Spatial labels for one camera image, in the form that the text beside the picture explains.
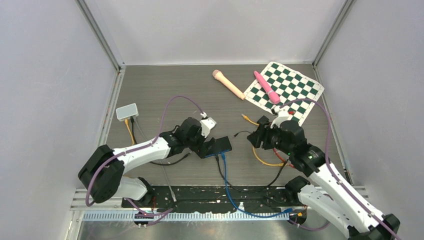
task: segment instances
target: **chessboard mat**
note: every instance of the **chessboard mat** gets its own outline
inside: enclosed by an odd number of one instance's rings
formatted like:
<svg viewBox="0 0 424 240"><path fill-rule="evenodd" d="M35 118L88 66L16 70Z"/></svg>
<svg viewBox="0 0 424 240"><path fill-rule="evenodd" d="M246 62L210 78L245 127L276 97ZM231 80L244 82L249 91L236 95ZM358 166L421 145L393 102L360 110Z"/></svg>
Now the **chessboard mat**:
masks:
<svg viewBox="0 0 424 240"><path fill-rule="evenodd" d="M324 87L317 81L278 62L270 62L260 74L279 95L280 103L276 104L277 106L295 99L307 98L317 101L324 91ZM267 93L256 79L244 91L244 95L246 100L269 113L276 106L270 102ZM301 126L314 105L312 102L299 101L283 109L293 111L294 114L290 116L290 119L297 121Z"/></svg>

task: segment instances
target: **white side panel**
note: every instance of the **white side panel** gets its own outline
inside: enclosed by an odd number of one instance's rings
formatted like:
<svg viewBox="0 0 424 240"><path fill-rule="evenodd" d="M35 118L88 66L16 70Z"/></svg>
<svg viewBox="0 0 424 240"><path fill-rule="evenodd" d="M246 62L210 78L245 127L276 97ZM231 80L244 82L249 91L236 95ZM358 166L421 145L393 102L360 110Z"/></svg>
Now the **white side panel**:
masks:
<svg viewBox="0 0 424 240"><path fill-rule="evenodd" d="M63 239L117 73L74 0L0 2L0 239Z"/></svg>
<svg viewBox="0 0 424 240"><path fill-rule="evenodd" d="M350 173L423 239L424 1L356 1L318 70Z"/></svg>
<svg viewBox="0 0 424 240"><path fill-rule="evenodd" d="M126 65L311 63L343 0L92 0Z"/></svg>
<svg viewBox="0 0 424 240"><path fill-rule="evenodd" d="M129 198L137 201L146 193L146 185L140 179L123 176L120 180L118 190L112 198Z"/></svg>

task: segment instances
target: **purple cable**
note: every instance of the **purple cable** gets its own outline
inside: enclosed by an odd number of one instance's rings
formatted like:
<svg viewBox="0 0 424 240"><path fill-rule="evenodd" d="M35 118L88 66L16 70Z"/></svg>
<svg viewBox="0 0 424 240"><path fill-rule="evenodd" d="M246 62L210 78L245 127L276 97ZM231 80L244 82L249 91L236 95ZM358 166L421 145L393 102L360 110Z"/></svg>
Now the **purple cable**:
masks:
<svg viewBox="0 0 424 240"><path fill-rule="evenodd" d="M133 149L130 149L130 150L128 150L128 151L126 151L126 152L120 152L120 153L118 153L118 154L115 154L115 155L113 155L112 157L110 157L109 159L107 159L105 162L103 162L98 168L97 168L97 170L94 172L94 174L93 174L93 177L91 178L91 181L90 181L90 183L88 184L88 188L87 188L87 194L85 195L85 205L87 205L87 207L90 207L90 206L92 206L93 204L94 204L94 200L92 201L92 202L90 202L90 193L91 193L91 191L92 191L92 188L93 188L93 184L94 184L94 182L95 182L95 180L96 180L96 178L97 178L97 176L99 175L99 173L100 173L100 171L107 165L107 164L109 164L110 162L112 162L114 159L116 159L116 158L118 158L118 157L120 157L120 156L123 156L123 155L126 155L126 154L129 154L129 153L132 153L132 152L135 152L135 151L138 151L138 150L142 150L142 149L145 149L145 148L148 148L148 147L150 147L150 146L152 146L153 144L155 144L156 143L156 141L158 140L158 138L159 138L159 134L161 133L161 131L162 131L162 126L164 125L164 120L165 120L165 113L167 112L167 109L168 109L168 106L169 106L169 104L174 100L174 99L176 99L176 98L184 98L184 99L187 99L187 100L189 100L190 102L192 102L194 105L196 105L196 107L199 109L199 111L200 111L200 113L202 113L202 114L204 114L205 112L202 110L202 108L197 104L197 103L195 103L195 101L193 101L191 98L189 98L189 97L187 97L187 96L183 96L183 95L177 95L177 96L174 96L174 97L172 97L167 103L166 103L166 105L165 105L165 109L163 110L163 114L162 114L162 120L160 121L160 127L159 127L159 133L157 134L157 136L153 139L153 141L151 141L151 143L148 143L148 144L146 144L146 145L144 145L144 146L139 146L139 147L136 147L136 148L133 148Z"/></svg>
<svg viewBox="0 0 424 240"><path fill-rule="evenodd" d="M155 225L155 224L157 224L160 220L162 220L164 217L166 217L171 211L172 211L173 209L172 208L170 208L170 209L168 209L168 210L166 210L166 211L164 211L164 212L161 212L161 214L162 214L162 216L161 217L159 217L157 220L155 220L155 221L152 221L152 222L150 222L150 223L148 223L148 224L146 224L146 225L144 225L145 227L149 227L149 226L153 226L153 225Z"/></svg>
<svg viewBox="0 0 424 240"><path fill-rule="evenodd" d="M334 179L339 182L340 178L336 175L336 173L334 172L334 170L330 167L330 160L329 160L329 145L330 145L330 138L331 138L331 118L329 113L327 112L327 110L317 101L309 99L309 98L300 98L300 99L296 99L293 101L289 101L283 105L280 106L280 108L283 108L285 106L288 106L292 103L295 102L300 102L300 101L307 101L307 102L311 102L314 103L316 105L318 105L322 111L325 113L325 116L327 117L327 124L328 124L328 131L327 131L327 140L325 142L325 164L327 165L328 170L330 171L330 173L332 174L332 176L334 177ZM387 226L387 224L385 224L382 220L380 220L377 216L375 216L374 213L371 212L371 210L369 210L367 208L367 206L365 206L349 189L348 187L346 187L343 183L340 184L340 186L346 191L346 193L355 201L359 204L359 206L361 206L365 212L367 212L373 219L375 219L379 224L381 224L390 234L392 234L394 236L394 238L396 238L397 240L402 240L392 229L390 229L389 226Z"/></svg>
<svg viewBox="0 0 424 240"><path fill-rule="evenodd" d="M298 226L299 228L301 228L301 229L305 229L305 230L308 230L308 231L312 231L312 232L318 232L318 231L321 231L321 230L323 230L323 229L325 229L326 227L328 227L329 225L330 225L330 222L329 221L327 221L327 223L326 224L324 224L324 226L322 226L322 227L318 227L318 228L311 228L311 227L307 227L307 226L302 226L302 225L300 225L300 224L298 224L298 223L296 223L296 221L298 220L298 218L296 217L295 219L294 219L294 221L293 220L288 220L291 224L293 224L293 225L296 225L296 226Z"/></svg>
<svg viewBox="0 0 424 240"><path fill-rule="evenodd" d="M160 212L160 213L148 213L148 212L145 212L145 211L143 211L143 210L141 210L134 202L133 202L133 200L131 200L130 198L124 198L125 200L127 200L135 209L137 209L140 213L142 213L142 214L144 214L145 216L148 216L148 217L156 217L156 216L162 216L162 215L164 215L165 213L166 214L168 214L168 213L170 213L173 209L172 208L169 208L168 210L166 210L166 211L164 211L164 212Z"/></svg>

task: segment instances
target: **purple wire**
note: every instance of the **purple wire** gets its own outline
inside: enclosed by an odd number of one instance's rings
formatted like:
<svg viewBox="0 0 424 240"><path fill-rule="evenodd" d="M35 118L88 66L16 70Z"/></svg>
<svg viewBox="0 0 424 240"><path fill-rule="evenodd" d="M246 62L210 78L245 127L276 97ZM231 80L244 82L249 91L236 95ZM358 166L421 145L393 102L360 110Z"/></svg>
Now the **purple wire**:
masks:
<svg viewBox="0 0 424 240"><path fill-rule="evenodd" d="M300 101L307 101L307 102L311 102L314 103L316 105L318 105L322 111L325 113L325 116L327 117L327 124L328 124L328 131L327 131L327 140L325 142L325 164L327 165L328 170L330 171L330 173L332 174L332 176L334 177L334 179L339 182L340 178L337 176L337 174L334 172L334 170L330 167L330 159L329 159L329 145L330 145L330 138L331 138L331 118L329 113L327 112L327 110L317 101L309 99L309 98L300 98L300 99L296 99L293 101L289 101L283 105L280 106L280 108L283 108L285 106L288 106L292 103L295 102L300 102ZM363 204L349 189L347 186L345 186L343 183L340 184L340 186L346 191L346 193L355 201L357 202L364 210L365 212L367 212L373 219L375 219L379 224L381 224L390 234L392 234L397 240L402 240L392 229L390 229L389 226L387 226L387 224L385 224L382 220L380 220L377 216L375 216L375 214L371 214L371 210L369 210L367 208L367 206L365 206L365 204Z"/></svg>
<svg viewBox="0 0 424 240"><path fill-rule="evenodd" d="M135 209L137 209L140 213L142 213L142 214L144 214L145 216L148 216L148 217L156 217L156 216L162 216L162 215L164 215L168 210L170 210L169 212L171 212L173 209L172 208L169 208L167 211L164 211L164 212L160 212L160 213L148 213L148 212L145 212L145 211L143 211L143 210L141 210L134 202L133 202L133 200L131 200L130 198L124 198L125 200L127 200Z"/></svg>
<svg viewBox="0 0 424 240"><path fill-rule="evenodd" d="M152 221L152 222L150 222L150 223L148 223L144 226L149 227L149 226L153 226L153 225L157 224L160 220L162 220L164 217L166 217L172 210L173 210L172 208L169 208L168 210L161 212L161 214L162 214L161 217L159 217L157 220Z"/></svg>
<svg viewBox="0 0 424 240"><path fill-rule="evenodd" d="M193 101L191 98L189 98L189 97L187 97L187 96L183 96L183 95L177 95L177 96L174 96L174 97L172 97L167 103L166 103L166 105L165 105L165 109L163 110L163 114L162 114L162 120L160 121L160 127L159 127L159 133L157 134L157 136L153 139L153 141L151 141L151 143L148 143L148 144L146 144L146 145L144 145L144 146L139 146L139 147L135 147L135 148L133 148L133 149L129 149L129 150L127 150L126 152L120 152L120 153L118 153L118 154L115 154L115 155L113 155L112 157L110 157L109 159L107 159L105 162L103 162L98 168L97 168L97 170L94 172L94 174L93 174L93 177L91 178L91 181L90 181L90 183L88 184L88 188L87 188L87 194L85 195L85 205L87 205L87 207L90 207L90 206L92 206L93 204L94 204L94 200L92 201L92 202L90 202L90 193L91 193L91 191L92 191L92 188L93 188L93 185L94 185L94 182L95 182L95 180L96 180L96 178L97 178L97 176L99 175L99 173L100 173L100 171L107 165L107 164L109 164L110 162L112 162L114 159L116 159L116 158L118 158L118 157L120 157L120 156L123 156L123 155L126 155L126 154L129 154L129 153L132 153L132 152L135 152L135 151L138 151L138 150L142 150L142 149L145 149L145 148L148 148L148 147L150 147L150 146L152 146L153 144L155 144L156 143L156 141L158 140L158 138L159 138L159 134L161 133L161 131L162 131L162 127L163 127L163 125L164 125L164 120L165 120L165 113L167 112L167 109L168 109L168 106L169 106L169 104L174 100L174 99L176 99L176 98L184 98L184 99L187 99L187 100L189 100L190 102L192 102L194 105L196 105L196 107L199 109L199 111L200 111L200 113L202 113L202 114L204 114L205 112L202 110L202 108L197 104L197 103L195 103L195 101Z"/></svg>
<svg viewBox="0 0 424 240"><path fill-rule="evenodd" d="M311 227L307 227L307 226L303 226L303 225L298 225L298 223L296 223L296 221L298 220L298 218L296 217L295 219L294 219L294 221L293 220L288 220L291 224L293 224L293 225L296 225L296 226L298 226L299 228L301 228L301 229L305 229L305 230L308 230L308 231L312 231L312 232L318 232L318 231L321 231L321 230L323 230L323 229L325 229L326 227L328 227L329 225L330 225L330 222L329 221L327 221L327 223L326 224L324 224L322 227L318 227L318 228L311 228Z"/></svg>

